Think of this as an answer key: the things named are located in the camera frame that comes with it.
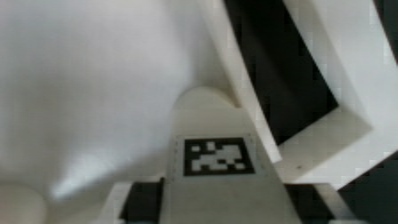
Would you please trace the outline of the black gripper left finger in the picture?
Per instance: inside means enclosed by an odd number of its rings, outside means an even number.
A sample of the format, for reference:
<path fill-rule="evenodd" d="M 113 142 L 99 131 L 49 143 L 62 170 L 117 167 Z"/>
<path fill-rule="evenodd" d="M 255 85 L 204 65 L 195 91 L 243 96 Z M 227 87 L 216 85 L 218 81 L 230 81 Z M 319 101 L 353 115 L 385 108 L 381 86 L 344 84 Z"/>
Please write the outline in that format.
<path fill-rule="evenodd" d="M 103 224 L 159 224 L 161 182 L 126 182 L 111 187 Z"/>

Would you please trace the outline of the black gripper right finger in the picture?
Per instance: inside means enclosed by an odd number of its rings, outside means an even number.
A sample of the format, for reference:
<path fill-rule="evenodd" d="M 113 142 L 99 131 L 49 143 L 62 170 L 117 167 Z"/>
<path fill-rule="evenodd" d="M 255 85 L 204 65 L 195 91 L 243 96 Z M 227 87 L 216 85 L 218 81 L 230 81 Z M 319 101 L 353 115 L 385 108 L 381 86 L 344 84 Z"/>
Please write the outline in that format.
<path fill-rule="evenodd" d="M 302 224 L 355 224 L 355 214 L 326 183 L 286 184 Z"/>

